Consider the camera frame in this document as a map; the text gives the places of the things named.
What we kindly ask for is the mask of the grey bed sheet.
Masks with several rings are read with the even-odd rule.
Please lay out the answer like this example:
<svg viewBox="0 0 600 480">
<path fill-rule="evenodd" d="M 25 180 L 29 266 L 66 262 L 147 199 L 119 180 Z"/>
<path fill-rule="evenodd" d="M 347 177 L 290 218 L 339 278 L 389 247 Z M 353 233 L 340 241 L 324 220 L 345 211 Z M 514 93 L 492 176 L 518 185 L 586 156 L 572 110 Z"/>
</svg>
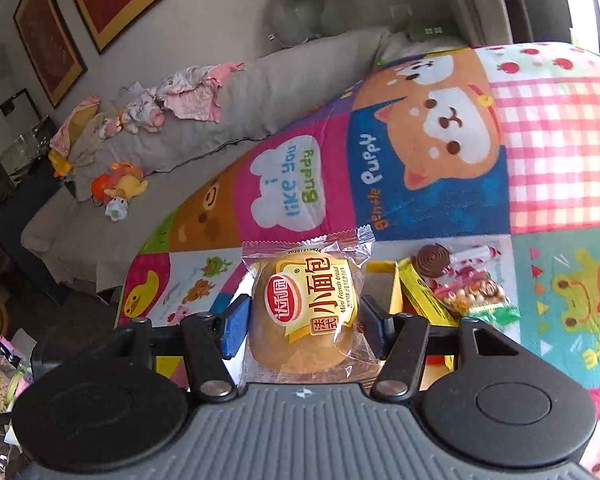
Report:
<svg viewBox="0 0 600 480">
<path fill-rule="evenodd" d="M 234 196 L 246 192 L 240 170 L 293 133 L 199 122 L 171 122 L 159 133 L 120 133 L 78 169 L 74 191 L 61 188 L 34 215 L 22 246 L 59 283 L 87 282 L 96 290 L 122 284 L 140 252 L 238 248 L 246 227 L 234 211 Z M 148 182 L 118 222 L 93 204 L 90 191 L 113 162 L 139 166 Z"/>
</svg>

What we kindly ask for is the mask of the orange yellow plush toy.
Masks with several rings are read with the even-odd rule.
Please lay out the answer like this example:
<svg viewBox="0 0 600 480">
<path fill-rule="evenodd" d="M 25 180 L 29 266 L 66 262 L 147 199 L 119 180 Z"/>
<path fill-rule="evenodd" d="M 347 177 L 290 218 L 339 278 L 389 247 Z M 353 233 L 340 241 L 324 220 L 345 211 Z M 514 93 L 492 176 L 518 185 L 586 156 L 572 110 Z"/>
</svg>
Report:
<svg viewBox="0 0 600 480">
<path fill-rule="evenodd" d="M 128 216 L 130 201 L 145 193 L 148 185 L 140 167 L 128 162 L 113 162 L 106 174 L 92 181 L 92 202 L 104 206 L 105 216 L 118 222 Z"/>
</svg>

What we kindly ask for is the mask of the yellow cardboard box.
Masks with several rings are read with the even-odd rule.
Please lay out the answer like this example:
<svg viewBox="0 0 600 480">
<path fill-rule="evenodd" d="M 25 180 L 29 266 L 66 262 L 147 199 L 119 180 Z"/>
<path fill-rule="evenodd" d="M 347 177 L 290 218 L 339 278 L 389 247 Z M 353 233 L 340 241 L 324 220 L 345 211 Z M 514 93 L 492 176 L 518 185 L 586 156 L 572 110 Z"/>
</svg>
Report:
<svg viewBox="0 0 600 480">
<path fill-rule="evenodd" d="M 391 314 L 400 312 L 413 313 L 413 309 L 407 305 L 406 300 L 403 298 L 398 264 L 396 262 L 372 260 L 367 265 L 365 273 L 364 294 L 372 296 L 378 304 Z M 236 384 L 239 384 L 242 379 L 242 364 L 244 364 L 247 352 L 248 342 L 247 339 L 244 339 L 237 350 L 236 356 L 223 361 Z M 188 387 L 184 360 L 182 358 L 178 356 L 157 356 L 156 370 L 164 377 L 170 378 L 172 382 L 175 382 L 181 388 Z M 428 389 L 434 382 L 449 374 L 449 372 L 448 368 L 443 364 L 442 358 L 429 358 L 425 364 L 422 383 L 419 389 Z"/>
</svg>

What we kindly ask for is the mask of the packaged mini French bread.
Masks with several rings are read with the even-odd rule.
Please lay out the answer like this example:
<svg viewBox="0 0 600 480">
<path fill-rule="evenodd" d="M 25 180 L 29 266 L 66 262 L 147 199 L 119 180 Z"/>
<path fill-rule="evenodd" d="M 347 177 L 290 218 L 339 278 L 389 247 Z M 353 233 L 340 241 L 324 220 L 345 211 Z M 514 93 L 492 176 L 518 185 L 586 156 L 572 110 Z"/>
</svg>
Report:
<svg viewBox="0 0 600 480">
<path fill-rule="evenodd" d="M 253 277 L 243 382 L 368 382 L 380 370 L 363 335 L 360 296 L 370 226 L 301 242 L 249 242 Z"/>
</svg>

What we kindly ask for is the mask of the grey long bed pillow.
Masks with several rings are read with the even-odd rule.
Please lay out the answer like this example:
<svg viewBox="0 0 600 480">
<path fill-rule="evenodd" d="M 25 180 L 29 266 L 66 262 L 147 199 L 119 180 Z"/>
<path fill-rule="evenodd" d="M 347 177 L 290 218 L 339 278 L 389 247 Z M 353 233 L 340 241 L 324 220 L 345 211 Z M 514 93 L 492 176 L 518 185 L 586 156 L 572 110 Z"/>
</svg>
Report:
<svg viewBox="0 0 600 480">
<path fill-rule="evenodd" d="M 266 139 L 367 75 L 389 36 L 387 27 L 351 30 L 247 64 L 220 90 L 218 122 L 166 112 L 156 133 L 122 131 L 104 141 L 92 161 L 74 172 L 76 200 L 91 198 L 92 181 L 113 162 L 129 162 L 144 174 L 170 172 L 230 145 Z"/>
</svg>

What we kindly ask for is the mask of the chocolate swirl lollipop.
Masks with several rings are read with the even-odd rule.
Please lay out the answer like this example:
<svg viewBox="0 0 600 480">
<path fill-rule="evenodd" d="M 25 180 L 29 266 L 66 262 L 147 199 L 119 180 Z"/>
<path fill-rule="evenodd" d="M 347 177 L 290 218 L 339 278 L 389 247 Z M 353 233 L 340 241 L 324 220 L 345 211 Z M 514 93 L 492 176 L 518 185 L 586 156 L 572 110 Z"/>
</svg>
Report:
<svg viewBox="0 0 600 480">
<path fill-rule="evenodd" d="M 441 278 L 451 269 L 451 253 L 440 244 L 428 244 L 419 248 L 412 263 L 422 278 Z"/>
</svg>

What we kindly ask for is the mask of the nut snack bag green edge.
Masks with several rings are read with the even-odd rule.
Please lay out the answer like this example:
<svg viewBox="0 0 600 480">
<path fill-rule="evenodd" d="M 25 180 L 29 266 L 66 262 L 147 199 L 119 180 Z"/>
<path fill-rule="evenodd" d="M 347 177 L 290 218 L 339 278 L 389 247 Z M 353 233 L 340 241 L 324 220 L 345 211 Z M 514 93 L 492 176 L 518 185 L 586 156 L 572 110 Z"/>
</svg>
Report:
<svg viewBox="0 0 600 480">
<path fill-rule="evenodd" d="M 439 286 L 434 289 L 434 296 L 456 318 L 476 318 L 501 332 L 520 320 L 519 308 L 488 272 Z"/>
</svg>

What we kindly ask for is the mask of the pink baby clothes pile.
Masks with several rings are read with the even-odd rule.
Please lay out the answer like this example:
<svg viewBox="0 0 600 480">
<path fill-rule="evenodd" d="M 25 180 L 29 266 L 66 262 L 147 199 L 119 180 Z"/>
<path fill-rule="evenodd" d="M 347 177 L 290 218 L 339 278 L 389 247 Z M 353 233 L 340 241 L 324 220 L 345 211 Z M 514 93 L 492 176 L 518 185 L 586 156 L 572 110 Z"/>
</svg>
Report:
<svg viewBox="0 0 600 480">
<path fill-rule="evenodd" d="M 222 112 L 220 91 L 228 78 L 245 67 L 244 63 L 195 65 L 167 76 L 151 88 L 139 82 L 122 93 L 117 114 L 97 130 L 106 140 L 123 130 L 158 133 L 166 123 L 166 113 L 178 119 L 219 122 Z"/>
</svg>

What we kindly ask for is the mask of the grey neck pillow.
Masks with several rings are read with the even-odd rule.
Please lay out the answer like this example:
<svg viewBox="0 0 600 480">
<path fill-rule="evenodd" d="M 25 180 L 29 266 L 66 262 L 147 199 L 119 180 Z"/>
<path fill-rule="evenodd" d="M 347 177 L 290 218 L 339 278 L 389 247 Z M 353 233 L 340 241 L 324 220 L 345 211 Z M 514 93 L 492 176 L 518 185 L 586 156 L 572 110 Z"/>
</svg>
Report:
<svg viewBox="0 0 600 480">
<path fill-rule="evenodd" d="M 288 49 L 347 32 L 357 10 L 355 0 L 268 0 L 264 24 L 268 40 Z"/>
</svg>

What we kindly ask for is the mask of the green digital clock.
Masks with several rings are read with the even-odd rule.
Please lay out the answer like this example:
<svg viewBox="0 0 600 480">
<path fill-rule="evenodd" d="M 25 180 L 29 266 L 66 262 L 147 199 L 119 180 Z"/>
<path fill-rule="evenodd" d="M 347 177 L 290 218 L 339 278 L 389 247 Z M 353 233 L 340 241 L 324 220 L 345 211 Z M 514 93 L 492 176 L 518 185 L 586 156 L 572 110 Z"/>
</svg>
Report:
<svg viewBox="0 0 600 480">
<path fill-rule="evenodd" d="M 460 38 L 460 29 L 453 20 L 429 22 L 412 21 L 407 25 L 406 33 L 412 41 L 424 42 L 438 38 Z"/>
</svg>

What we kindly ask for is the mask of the pink white candy stick pack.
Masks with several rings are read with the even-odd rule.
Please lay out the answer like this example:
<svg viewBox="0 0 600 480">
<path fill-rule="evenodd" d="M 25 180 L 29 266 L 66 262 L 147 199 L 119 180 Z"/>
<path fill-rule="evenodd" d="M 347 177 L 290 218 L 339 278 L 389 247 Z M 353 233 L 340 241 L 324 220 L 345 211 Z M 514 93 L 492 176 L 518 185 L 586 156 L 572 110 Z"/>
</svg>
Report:
<svg viewBox="0 0 600 480">
<path fill-rule="evenodd" d="M 442 250 L 442 274 L 430 280 L 433 289 L 450 286 L 460 278 L 481 269 L 487 262 L 497 259 L 502 253 L 493 246 L 480 245 L 460 252 L 450 252 L 448 248 L 437 245 Z"/>
</svg>

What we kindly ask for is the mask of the colourful cartoon patchwork mat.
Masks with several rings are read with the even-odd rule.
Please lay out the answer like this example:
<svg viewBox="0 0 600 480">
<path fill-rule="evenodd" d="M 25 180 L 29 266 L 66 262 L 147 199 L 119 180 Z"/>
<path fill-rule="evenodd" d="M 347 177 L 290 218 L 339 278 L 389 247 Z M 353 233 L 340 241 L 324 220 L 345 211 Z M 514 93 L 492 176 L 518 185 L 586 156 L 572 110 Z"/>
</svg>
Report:
<svg viewBox="0 0 600 480">
<path fill-rule="evenodd" d="M 520 311 L 504 332 L 584 385 L 600 418 L 599 54 L 549 42 L 404 58 L 287 128 L 240 170 L 242 245 L 370 226 L 381 258 L 410 262 L 401 286 L 436 324 L 450 316 L 413 266 L 419 248 L 498 248 L 486 264 Z M 222 311 L 240 247 L 140 252 L 119 321 Z M 582 463 L 600 478 L 600 420 Z"/>
</svg>

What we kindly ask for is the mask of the small red gold picture frame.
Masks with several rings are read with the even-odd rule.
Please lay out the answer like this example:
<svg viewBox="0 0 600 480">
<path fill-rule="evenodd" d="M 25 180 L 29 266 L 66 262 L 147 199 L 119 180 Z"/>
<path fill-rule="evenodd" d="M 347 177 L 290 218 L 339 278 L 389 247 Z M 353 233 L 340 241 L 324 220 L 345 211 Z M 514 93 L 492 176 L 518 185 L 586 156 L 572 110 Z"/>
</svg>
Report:
<svg viewBox="0 0 600 480">
<path fill-rule="evenodd" d="M 58 107 L 87 68 L 57 0 L 19 0 L 12 18 L 46 98 Z"/>
</svg>

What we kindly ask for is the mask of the pink yellow cloth bundle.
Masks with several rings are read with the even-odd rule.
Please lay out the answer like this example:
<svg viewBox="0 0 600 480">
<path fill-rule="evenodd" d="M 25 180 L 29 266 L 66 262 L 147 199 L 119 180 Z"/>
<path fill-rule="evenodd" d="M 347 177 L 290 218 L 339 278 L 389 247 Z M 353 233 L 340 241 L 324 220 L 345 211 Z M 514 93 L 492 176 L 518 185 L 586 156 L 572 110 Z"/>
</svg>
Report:
<svg viewBox="0 0 600 480">
<path fill-rule="evenodd" d="M 79 102 L 50 139 L 48 159 L 55 178 L 67 177 L 73 164 L 84 159 L 99 144 L 97 131 L 107 119 L 107 113 L 99 111 L 100 102 L 102 100 L 96 94 Z"/>
</svg>

